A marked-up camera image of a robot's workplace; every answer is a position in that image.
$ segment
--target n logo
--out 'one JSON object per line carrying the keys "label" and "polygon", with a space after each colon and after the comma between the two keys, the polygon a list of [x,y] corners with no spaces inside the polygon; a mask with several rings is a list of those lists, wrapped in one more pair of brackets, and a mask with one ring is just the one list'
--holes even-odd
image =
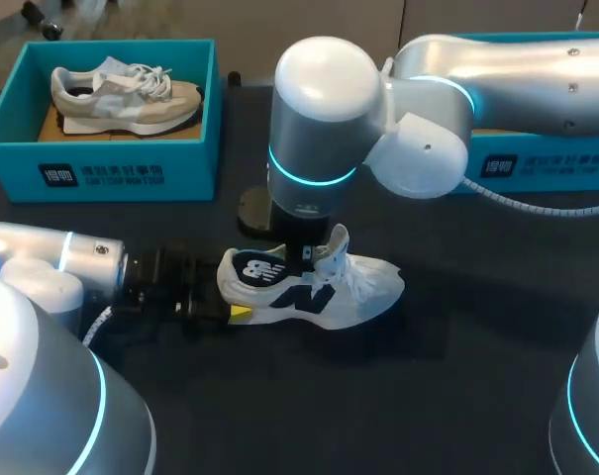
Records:
{"label": "n logo", "polygon": [[332,285],[325,285],[313,297],[311,285],[295,285],[281,294],[270,307],[284,309],[294,305],[295,309],[302,312],[320,314],[336,293]]}
{"label": "n logo", "polygon": [[272,280],[284,269],[281,264],[270,265],[265,260],[250,260],[247,266],[242,269],[242,274],[251,279],[262,279],[265,282]]}

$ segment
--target sneaker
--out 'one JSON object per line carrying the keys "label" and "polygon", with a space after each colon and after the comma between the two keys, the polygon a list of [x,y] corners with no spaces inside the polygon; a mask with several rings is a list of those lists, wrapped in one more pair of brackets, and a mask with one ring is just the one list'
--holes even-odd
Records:
{"label": "sneaker", "polygon": [[129,131],[163,134],[187,122],[202,103],[201,89],[172,81],[170,69],[127,65],[108,57],[88,72],[52,72],[50,91],[66,134]]}
{"label": "sneaker", "polygon": [[327,330],[371,320],[389,310],[405,283],[399,268],[348,254],[349,233],[336,225],[330,241],[313,250],[314,272],[289,275],[285,246],[269,251],[229,249],[218,268],[218,286],[231,305],[249,307],[249,324],[302,319]]}

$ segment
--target yellow tag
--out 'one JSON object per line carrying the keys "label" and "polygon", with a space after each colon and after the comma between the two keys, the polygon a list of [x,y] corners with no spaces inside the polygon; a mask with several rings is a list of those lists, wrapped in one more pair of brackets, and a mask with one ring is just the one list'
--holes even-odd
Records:
{"label": "yellow tag", "polygon": [[231,318],[229,324],[240,320],[247,320],[252,316],[252,309],[249,307],[239,307],[237,305],[231,306]]}

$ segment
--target glowing blue ring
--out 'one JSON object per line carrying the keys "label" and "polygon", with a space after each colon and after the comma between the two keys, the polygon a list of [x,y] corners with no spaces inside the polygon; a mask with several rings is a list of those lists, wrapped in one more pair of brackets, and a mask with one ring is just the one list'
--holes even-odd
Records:
{"label": "glowing blue ring", "polygon": [[270,154],[270,159],[272,160],[272,162],[274,163],[274,165],[277,167],[277,169],[284,176],[286,176],[287,178],[290,178],[292,181],[296,181],[297,183],[301,183],[302,185],[308,185],[308,186],[330,186],[330,185],[336,185],[337,183],[341,183],[342,181],[347,180],[348,178],[350,178],[353,175],[353,173],[356,171],[356,168],[353,168],[348,173],[346,173],[344,176],[342,176],[340,178],[337,178],[335,180],[330,180],[330,181],[312,181],[312,180],[306,180],[304,178],[300,178],[298,176],[293,175],[289,171],[284,170],[283,167],[275,159],[275,156],[272,154],[272,148],[270,148],[270,145],[268,146],[268,153]]}
{"label": "glowing blue ring", "polygon": [[86,459],[88,458],[88,455],[90,455],[90,451],[92,450],[92,447],[94,446],[94,442],[96,442],[96,440],[97,440],[97,436],[99,435],[99,430],[101,430],[101,426],[103,425],[103,416],[105,415],[105,399],[106,399],[105,376],[103,375],[103,368],[101,367],[101,363],[99,363],[99,360],[97,359],[97,357],[94,355],[94,353],[92,351],[90,351],[90,354],[94,358],[94,362],[96,363],[97,369],[99,370],[99,382],[101,384],[101,396],[99,398],[99,410],[97,411],[97,419],[94,422],[94,427],[92,428],[92,432],[90,433],[90,437],[88,437],[88,441],[85,444],[85,447],[83,447],[83,450],[81,451],[81,454],[79,455],[79,458],[77,458],[76,462],[74,462],[74,465],[72,465],[72,468],[66,475],[76,475],[79,472],[79,470],[81,470],[81,467],[83,466]]}
{"label": "glowing blue ring", "polygon": [[446,84],[447,86],[457,89],[459,92],[461,92],[466,97],[466,99],[468,99],[468,102],[470,102],[470,107],[472,107],[472,109],[473,109],[473,114],[475,113],[475,103],[473,102],[473,98],[470,97],[470,94],[468,94],[468,91],[466,89],[461,87],[456,82],[453,82],[450,79],[445,79],[445,78],[439,77],[439,76],[415,76],[415,77],[410,77],[409,79],[411,79],[412,81],[440,82],[442,84]]}
{"label": "glowing blue ring", "polygon": [[580,430],[580,426],[578,425],[578,422],[576,421],[576,416],[574,415],[574,410],[572,409],[572,393],[571,393],[571,391],[572,391],[571,390],[571,388],[572,388],[572,371],[574,371],[574,365],[576,364],[576,359],[578,359],[578,356],[576,356],[576,358],[574,359],[574,362],[572,363],[572,367],[569,369],[569,376],[567,377],[567,405],[569,407],[569,415],[572,418],[572,423],[574,424],[574,428],[576,429],[576,433],[578,433],[578,437],[580,438],[580,441],[583,442],[583,445],[585,445],[585,448],[587,449],[589,454],[592,456],[592,458],[594,460],[596,460],[596,463],[598,463],[598,465],[599,465],[599,456],[596,454],[594,449],[589,445],[589,442],[585,438],[585,435],[583,435],[583,432]]}
{"label": "glowing blue ring", "polygon": [[63,248],[61,249],[61,257],[59,258],[59,266],[57,270],[63,272],[65,270],[65,264],[68,261],[68,253],[70,252],[70,242],[72,241],[73,232],[69,232],[65,235],[63,240]]}

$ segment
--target box logo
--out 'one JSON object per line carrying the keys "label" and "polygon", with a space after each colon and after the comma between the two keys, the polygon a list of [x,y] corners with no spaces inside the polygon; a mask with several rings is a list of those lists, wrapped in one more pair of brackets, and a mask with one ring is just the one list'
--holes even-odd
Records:
{"label": "box logo", "polygon": [[68,163],[45,163],[39,165],[39,169],[45,183],[52,188],[79,186]]}
{"label": "box logo", "polygon": [[517,164],[517,155],[488,155],[481,167],[480,178],[508,178]]}

